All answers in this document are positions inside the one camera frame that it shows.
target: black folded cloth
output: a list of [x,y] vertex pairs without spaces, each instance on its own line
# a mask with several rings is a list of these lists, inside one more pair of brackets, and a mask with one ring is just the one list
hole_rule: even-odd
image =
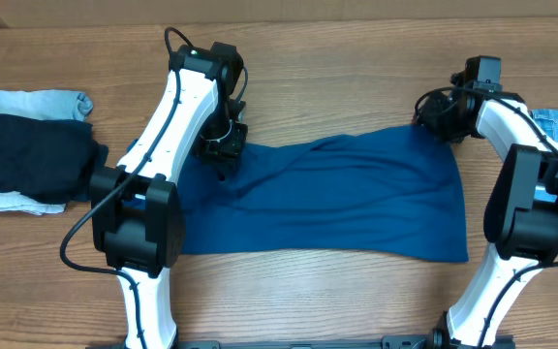
[[87,201],[89,179],[109,149],[92,139],[92,124],[0,114],[0,192],[45,204]]

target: cable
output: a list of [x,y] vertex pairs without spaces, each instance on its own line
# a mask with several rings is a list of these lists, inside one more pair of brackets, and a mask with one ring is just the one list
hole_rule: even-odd
[[240,93],[238,93],[238,96],[235,99],[237,104],[240,103],[240,99],[242,98],[244,91],[247,89],[247,83],[249,82],[249,71],[247,70],[247,67],[243,66],[242,70],[244,71],[244,83],[242,84]]
[[[191,42],[182,33],[180,33],[177,29],[169,27],[169,28],[165,29],[165,40],[166,40],[166,45],[168,47],[168,52],[170,53],[170,57],[171,57],[171,54],[172,54],[170,40],[169,40],[170,31],[173,31],[176,34],[178,34],[187,43],[187,45],[189,45],[191,47],[193,46],[191,44]],[[133,277],[131,275],[129,275],[128,273],[123,272],[121,270],[111,270],[111,269],[86,267],[86,266],[78,265],[78,264],[74,263],[73,261],[71,261],[68,258],[68,256],[66,255],[66,248],[68,247],[68,243],[73,238],[73,236],[77,233],[77,231],[90,218],[92,218],[92,216],[94,214],[96,214],[96,212],[98,212],[103,206],[105,206],[107,203],[109,203],[115,197],[120,195],[128,187],[128,185],[133,181],[133,179],[135,179],[135,177],[139,174],[139,172],[143,169],[143,166],[145,166],[145,164],[147,164],[148,162],[152,161],[152,158],[151,158],[152,152],[154,151],[154,149],[158,145],[158,143],[161,140],[161,138],[163,137],[163,135],[165,135],[165,132],[167,132],[167,129],[170,126],[171,120],[173,119],[173,116],[175,115],[175,110],[177,109],[178,104],[180,103],[180,90],[181,90],[180,73],[177,72],[177,71],[175,72],[175,81],[176,81],[177,88],[176,88],[176,91],[175,91],[175,97],[173,98],[173,104],[171,105],[170,113],[168,114],[167,119],[165,120],[165,123],[163,124],[163,127],[161,127],[161,130],[156,135],[156,138],[154,139],[154,141],[152,142],[150,147],[148,147],[147,151],[143,155],[143,158],[141,159],[141,161],[139,162],[137,167],[129,174],[129,176],[126,179],[124,179],[118,186],[116,186],[113,190],[111,190],[99,203],[97,203],[92,209],[90,209],[87,213],[85,213],[79,219],[79,221],[73,226],[73,228],[71,228],[71,230],[68,232],[68,234],[64,237],[64,239],[62,240],[62,244],[59,247],[59,257],[61,258],[62,262],[64,262],[64,264],[66,266],[68,266],[68,267],[70,267],[74,270],[79,270],[79,271],[88,271],[88,272],[96,272],[96,273],[120,276],[120,277],[126,279],[131,284],[130,289],[133,291],[133,297],[135,299],[135,322],[137,324],[137,331],[138,331],[137,337],[139,338],[139,341],[141,342],[141,347],[143,349],[147,349],[147,344],[145,343],[145,336],[143,335],[143,329],[141,328],[140,294],[139,294],[138,284],[135,282],[135,279],[133,279]]]
[[[453,91],[453,90],[458,90],[458,91],[464,91],[467,93],[471,93],[473,95],[477,95],[480,97],[483,97],[485,99],[490,99],[493,100],[497,103],[499,103],[500,105],[502,105],[503,107],[509,109],[510,111],[513,111],[514,113],[518,114],[520,117],[522,117],[522,119],[529,125],[529,127],[531,128],[531,130],[535,133],[536,137],[540,140],[540,143],[543,143],[558,159],[558,149],[556,146],[554,146],[552,143],[550,143],[546,137],[546,135],[542,132],[542,130],[540,129],[540,127],[533,122],[533,120],[531,119],[531,117],[527,114],[525,114],[524,112],[522,112],[521,109],[515,108],[514,106],[512,106],[511,104],[507,103],[506,101],[504,101],[503,99],[499,98],[498,96],[494,95],[493,93],[489,93],[489,92],[484,92],[484,91],[480,91],[480,90],[475,90],[472,88],[466,88],[466,87],[443,87],[443,88],[437,88],[435,90],[432,90],[430,92],[427,92],[426,94],[424,94],[423,96],[421,96],[418,99],[418,104],[415,105],[416,110],[419,107],[419,104],[422,100],[424,100],[427,96],[429,96],[432,93],[436,93],[438,91],[443,92],[443,91]],[[550,269],[550,268],[558,268],[558,262],[554,262],[551,264],[537,264],[536,266],[532,266],[529,268],[525,268],[519,272],[517,272],[509,281],[507,284],[505,284],[505,286],[503,287],[503,289],[501,289],[501,292],[499,292],[499,295],[496,297],[494,303],[492,304],[492,306],[490,307],[490,311],[488,312],[487,317],[485,318],[485,321],[483,323],[483,328],[481,330],[481,334],[480,334],[480,339],[478,341],[478,345],[477,348],[481,349],[483,348],[483,342],[485,341],[485,335],[488,331],[488,328],[490,327],[490,323],[492,322],[492,317],[494,317],[494,312],[496,311],[496,308],[498,307],[499,303],[501,302],[501,300],[503,299],[503,297],[505,296],[505,294],[508,292],[508,290],[512,287],[512,285],[520,280],[520,278],[522,277],[522,275],[534,271],[534,270],[540,270],[540,269]]]

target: wooden table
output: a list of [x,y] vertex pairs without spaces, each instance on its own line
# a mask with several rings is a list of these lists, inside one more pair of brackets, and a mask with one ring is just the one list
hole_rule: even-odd
[[[0,89],[86,91],[95,138],[113,166],[163,94],[164,26],[0,30]],[[466,58],[503,58],[503,85],[531,108],[558,108],[558,18],[389,20],[182,26],[195,45],[236,45],[250,72],[249,140],[280,145],[409,122],[425,91]],[[385,253],[286,250],[182,256],[171,309],[182,338],[224,342],[378,338],[425,333],[462,294],[485,247],[484,206],[500,161],[487,142],[455,149],[466,197],[471,262],[426,263]],[[59,260],[87,211],[0,213],[0,348],[82,348],[127,332],[113,277]],[[70,254],[103,266],[89,225]],[[558,348],[558,270],[533,281],[500,333],[520,348]]]

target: dark blue t-shirt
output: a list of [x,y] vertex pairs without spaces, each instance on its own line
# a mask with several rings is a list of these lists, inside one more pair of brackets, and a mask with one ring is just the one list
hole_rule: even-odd
[[247,143],[225,181],[191,156],[178,194],[184,254],[338,248],[468,261],[455,159],[418,126],[277,148]]

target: black and white robotic arm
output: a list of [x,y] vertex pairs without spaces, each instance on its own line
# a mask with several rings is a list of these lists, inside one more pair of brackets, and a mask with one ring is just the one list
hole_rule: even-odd
[[[234,100],[230,96],[242,70],[242,58],[233,46],[215,43],[211,50],[182,46],[177,53],[171,52],[165,94],[143,134],[116,169],[103,169],[92,177],[92,206],[129,176],[134,177],[116,200],[93,216],[96,248],[106,254],[110,267],[130,276],[139,290],[137,303],[130,280],[118,276],[129,334],[124,344],[112,348],[125,345],[128,349],[142,349],[141,335],[146,348],[170,349],[178,344],[177,326],[171,316],[170,267],[180,253],[185,234],[176,183],[190,153],[213,166],[218,175],[230,176],[237,170],[247,134],[247,127],[240,122],[245,104],[239,97]],[[465,136],[485,138],[504,161],[484,216],[489,243],[460,300],[445,312],[429,335],[387,335],[373,344],[283,343],[273,348],[475,348],[484,319],[508,281],[520,270],[554,261],[558,255],[558,160],[548,155],[547,147],[527,120],[510,109],[512,106],[528,114],[517,95],[502,92],[499,78],[500,59],[471,58],[466,70],[452,79],[458,88],[449,96],[430,95],[424,106],[416,109],[416,122],[443,141]],[[468,85],[494,93],[499,99],[467,93]],[[179,100],[175,98],[178,91]],[[159,135],[173,109],[169,126]],[[131,175],[157,137],[160,141],[151,151],[151,161],[137,175]],[[534,202],[536,187],[540,186],[557,195],[555,203]],[[126,205],[135,198],[144,200],[144,208]],[[487,327],[484,346],[515,347],[512,341],[497,340],[496,332],[524,286],[538,272],[524,274],[505,293]],[[180,347],[203,349],[219,345],[209,343],[180,343]]]

